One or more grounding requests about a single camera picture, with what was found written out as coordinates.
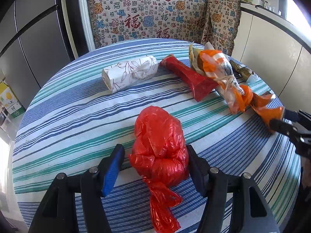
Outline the person's right hand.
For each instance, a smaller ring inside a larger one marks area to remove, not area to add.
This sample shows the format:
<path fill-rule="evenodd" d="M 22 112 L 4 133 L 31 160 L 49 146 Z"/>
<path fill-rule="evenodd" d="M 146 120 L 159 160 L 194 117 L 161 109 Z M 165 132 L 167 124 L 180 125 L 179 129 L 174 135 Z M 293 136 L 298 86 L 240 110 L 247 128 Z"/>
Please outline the person's right hand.
<path fill-rule="evenodd" d="M 311 186 L 311 163 L 307 158 L 302 157 L 301 163 L 303 166 L 303 176 L 302 176 L 302 186 L 303 188 L 307 188 Z"/>

